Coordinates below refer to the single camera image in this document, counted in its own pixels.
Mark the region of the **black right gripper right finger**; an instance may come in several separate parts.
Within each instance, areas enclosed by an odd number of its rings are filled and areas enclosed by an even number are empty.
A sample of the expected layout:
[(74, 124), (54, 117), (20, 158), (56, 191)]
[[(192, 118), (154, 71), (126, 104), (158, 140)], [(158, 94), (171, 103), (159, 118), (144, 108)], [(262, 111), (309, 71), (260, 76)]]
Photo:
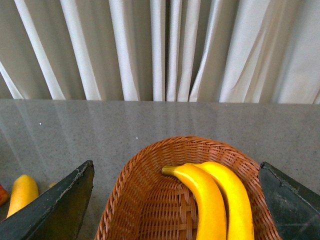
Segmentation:
[(264, 161), (258, 171), (266, 205), (283, 240), (320, 238), (320, 196)]

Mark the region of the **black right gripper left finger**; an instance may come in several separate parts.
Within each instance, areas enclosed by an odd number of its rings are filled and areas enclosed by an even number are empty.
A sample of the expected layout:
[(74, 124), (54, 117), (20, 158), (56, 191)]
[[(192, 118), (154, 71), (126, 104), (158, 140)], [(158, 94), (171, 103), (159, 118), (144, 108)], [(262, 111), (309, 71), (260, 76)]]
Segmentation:
[(95, 175), (87, 160), (52, 188), (0, 223), (2, 240), (75, 240), (91, 198)]

